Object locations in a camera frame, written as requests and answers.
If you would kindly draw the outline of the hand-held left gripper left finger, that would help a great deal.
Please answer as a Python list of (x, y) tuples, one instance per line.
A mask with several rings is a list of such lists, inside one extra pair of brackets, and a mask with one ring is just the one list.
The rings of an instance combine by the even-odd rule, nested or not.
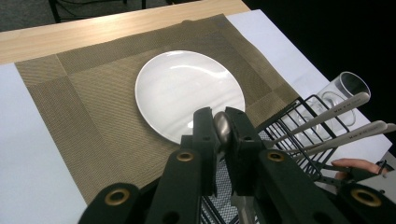
[(201, 108), (193, 113), (192, 134), (181, 137), (181, 146), (192, 149), (201, 156), (202, 194), (204, 196), (215, 194), (216, 150), (219, 146), (219, 139), (210, 107)]

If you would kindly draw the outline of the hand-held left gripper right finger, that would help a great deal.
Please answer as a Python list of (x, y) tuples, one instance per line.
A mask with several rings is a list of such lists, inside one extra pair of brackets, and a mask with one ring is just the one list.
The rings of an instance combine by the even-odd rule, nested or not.
[(225, 113), (231, 122), (232, 137), (225, 160), (232, 190), (238, 196), (252, 196), (257, 178), (255, 162), (262, 150), (262, 140), (243, 111), (227, 107)]

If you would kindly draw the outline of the white round plate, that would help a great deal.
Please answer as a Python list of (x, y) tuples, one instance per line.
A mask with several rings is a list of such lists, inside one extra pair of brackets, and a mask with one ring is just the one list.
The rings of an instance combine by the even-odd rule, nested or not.
[(193, 113), (210, 107), (213, 114), (233, 107), (246, 109), (234, 75), (216, 60), (188, 50), (172, 50), (150, 59), (139, 71), (134, 95), (148, 125), (179, 143), (193, 129)]

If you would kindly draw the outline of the black wire cutlery basket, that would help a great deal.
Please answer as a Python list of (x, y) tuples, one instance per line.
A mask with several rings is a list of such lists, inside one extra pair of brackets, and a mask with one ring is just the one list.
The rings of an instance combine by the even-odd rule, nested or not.
[[(346, 216), (328, 199), (284, 151), (262, 150), (255, 162), (255, 224), (349, 224)], [(239, 224), (238, 210), (231, 206), (232, 183), (224, 155), (216, 171), (218, 196), (206, 196), (206, 212), (225, 224)]]

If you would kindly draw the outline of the silver spoon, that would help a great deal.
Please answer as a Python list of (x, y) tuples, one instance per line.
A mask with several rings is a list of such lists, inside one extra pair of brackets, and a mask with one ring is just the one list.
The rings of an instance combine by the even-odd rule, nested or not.
[(350, 111), (360, 105), (363, 105), (367, 103), (370, 100), (370, 96), (366, 92), (360, 92), (345, 101), (341, 102), (338, 105), (335, 105), (334, 107), (327, 109), (323, 113), (317, 115), (316, 117), (313, 117), (306, 123), (302, 124), (301, 126), (298, 126), (297, 128), (291, 130), (289, 133), (285, 133), (284, 135), (278, 137), (276, 140), (273, 141), (266, 141), (265, 145), (267, 147), (273, 147), (275, 144), (278, 142), (281, 142), (284, 139), (287, 139), (288, 137), (291, 137), (295, 135), (296, 133), (300, 133), (308, 128), (312, 128), (316, 125), (319, 125), (320, 123), (325, 122), (326, 120), (336, 118), (337, 116), (346, 113), (347, 111)]

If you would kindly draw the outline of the steel cutlery piece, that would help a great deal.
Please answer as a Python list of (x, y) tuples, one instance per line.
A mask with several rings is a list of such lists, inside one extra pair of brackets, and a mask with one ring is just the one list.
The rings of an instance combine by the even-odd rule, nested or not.
[(386, 123), (382, 120), (377, 120), (369, 124), (363, 125), (356, 130), (348, 133), (341, 134), (334, 139), (315, 145), (309, 149), (302, 149), (299, 154), (294, 156), (295, 160), (300, 160), (305, 157), (319, 154), (326, 150), (337, 148), (342, 145), (346, 145), (365, 137), (370, 137), (382, 133), (391, 133), (396, 131), (396, 124)]

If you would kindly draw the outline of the clear drinking glass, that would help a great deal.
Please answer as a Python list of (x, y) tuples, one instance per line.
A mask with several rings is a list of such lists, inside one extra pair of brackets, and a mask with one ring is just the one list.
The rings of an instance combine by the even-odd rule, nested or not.
[[(309, 97), (306, 103), (319, 115), (360, 92), (368, 93), (371, 98), (371, 91), (362, 78), (351, 72), (342, 72), (322, 90)], [(345, 133), (356, 122), (356, 108), (297, 133), (296, 137), (302, 142), (319, 143), (331, 139), (331, 133)]]

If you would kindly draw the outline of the brown woven placemat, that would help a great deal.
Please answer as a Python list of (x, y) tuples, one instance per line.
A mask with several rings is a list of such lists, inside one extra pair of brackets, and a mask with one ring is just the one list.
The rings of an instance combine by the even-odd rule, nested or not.
[(241, 85), (254, 126), (298, 97), (222, 15), (18, 62), (17, 70), (85, 202), (108, 185), (143, 188), (162, 175), (178, 146), (144, 121), (134, 82), (149, 59), (176, 49), (199, 52), (224, 65)]

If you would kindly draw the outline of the black curtain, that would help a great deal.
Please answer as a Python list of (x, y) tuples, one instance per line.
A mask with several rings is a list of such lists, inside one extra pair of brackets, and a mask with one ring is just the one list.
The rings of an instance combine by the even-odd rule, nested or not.
[(396, 121), (396, 0), (243, 0), (326, 77), (351, 71), (372, 91), (370, 119)]

